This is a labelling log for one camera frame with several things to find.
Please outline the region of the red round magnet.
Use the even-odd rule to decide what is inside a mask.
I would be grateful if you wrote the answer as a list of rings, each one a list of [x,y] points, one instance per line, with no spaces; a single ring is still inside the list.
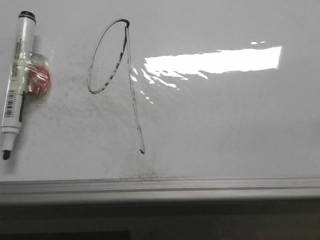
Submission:
[[[27,94],[33,98],[44,99],[51,87],[49,60],[43,54],[27,52],[25,54],[27,72]]]

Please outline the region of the white black whiteboard marker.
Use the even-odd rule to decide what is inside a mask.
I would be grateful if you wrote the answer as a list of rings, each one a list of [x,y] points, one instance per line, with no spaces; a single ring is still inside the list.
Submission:
[[[30,11],[21,11],[17,20],[13,57],[1,125],[3,133],[3,160],[10,158],[16,136],[19,134],[22,126],[28,77],[27,71],[23,66],[23,58],[26,53],[33,50],[35,27],[35,15]]]

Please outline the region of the white whiteboard with aluminium frame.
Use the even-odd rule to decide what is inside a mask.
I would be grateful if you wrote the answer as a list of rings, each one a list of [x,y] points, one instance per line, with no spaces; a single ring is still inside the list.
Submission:
[[[319,198],[319,1],[3,0],[2,100],[21,11],[51,86],[1,206]]]

